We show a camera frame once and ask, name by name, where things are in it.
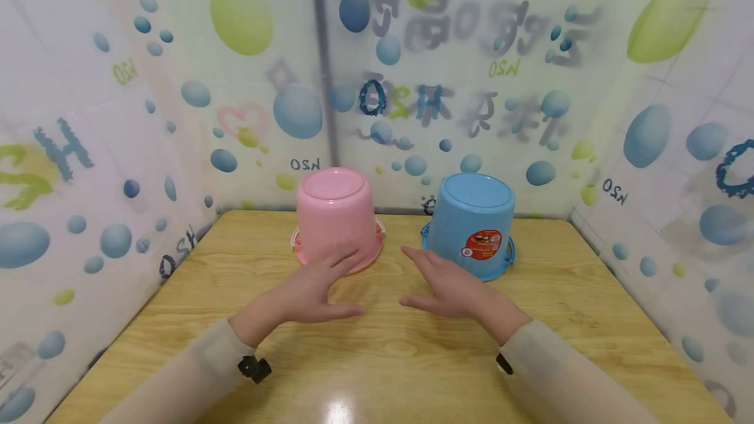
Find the blue bucket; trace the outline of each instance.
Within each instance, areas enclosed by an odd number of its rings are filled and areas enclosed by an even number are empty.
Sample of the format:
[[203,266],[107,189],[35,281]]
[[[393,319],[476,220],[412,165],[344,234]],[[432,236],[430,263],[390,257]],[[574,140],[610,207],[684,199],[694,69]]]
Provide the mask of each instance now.
[[516,260],[511,239],[516,194],[495,177],[456,174],[440,184],[422,245],[483,281],[505,274]]

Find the wood grain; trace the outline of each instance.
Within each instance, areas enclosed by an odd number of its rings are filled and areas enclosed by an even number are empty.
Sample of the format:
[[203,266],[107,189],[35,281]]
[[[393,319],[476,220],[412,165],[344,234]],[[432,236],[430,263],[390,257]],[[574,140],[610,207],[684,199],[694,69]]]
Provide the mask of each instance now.
[[[399,250],[420,246],[427,217],[383,215],[385,249],[339,281],[332,299],[358,319],[283,325],[259,349],[273,374],[248,383],[202,423],[531,423],[471,321],[403,308],[427,291]],[[297,269],[295,213],[226,213],[48,421],[95,423],[223,315]],[[518,261],[492,282],[584,353],[662,423],[729,423],[668,342],[566,221],[514,220]]]

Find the pink bucket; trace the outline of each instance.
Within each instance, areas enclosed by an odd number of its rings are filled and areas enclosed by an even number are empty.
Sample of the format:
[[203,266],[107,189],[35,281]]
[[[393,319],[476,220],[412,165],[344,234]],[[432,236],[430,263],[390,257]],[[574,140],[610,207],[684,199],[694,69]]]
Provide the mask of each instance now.
[[349,274],[365,269],[382,250],[385,226],[375,217],[372,187],[358,172],[332,167],[308,176],[296,192],[298,227],[291,246],[302,264],[338,245],[352,245],[367,257]]

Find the right hand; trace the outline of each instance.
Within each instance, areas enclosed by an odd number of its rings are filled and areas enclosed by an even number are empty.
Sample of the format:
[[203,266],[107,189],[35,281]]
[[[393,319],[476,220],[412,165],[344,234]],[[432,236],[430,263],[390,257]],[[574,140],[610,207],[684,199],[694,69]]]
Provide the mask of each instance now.
[[403,306],[446,318],[471,318],[499,345],[505,344],[521,326],[531,321],[507,295],[485,285],[454,262],[429,250],[407,246],[401,246],[401,250],[414,261],[433,291],[432,296],[403,296]]

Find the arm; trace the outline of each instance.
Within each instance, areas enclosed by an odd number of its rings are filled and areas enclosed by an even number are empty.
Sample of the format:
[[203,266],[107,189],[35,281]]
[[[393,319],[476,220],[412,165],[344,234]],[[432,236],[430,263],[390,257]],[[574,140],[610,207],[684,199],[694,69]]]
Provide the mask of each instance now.
[[546,423],[656,424],[633,396],[505,294],[432,251],[403,247],[433,296],[407,295],[404,306],[476,320],[499,344],[511,391]]
[[220,319],[110,411],[101,424],[188,424],[243,380],[238,363],[278,325],[363,314],[357,305],[327,303],[327,292],[361,255],[337,250],[309,262],[259,295],[231,319]]

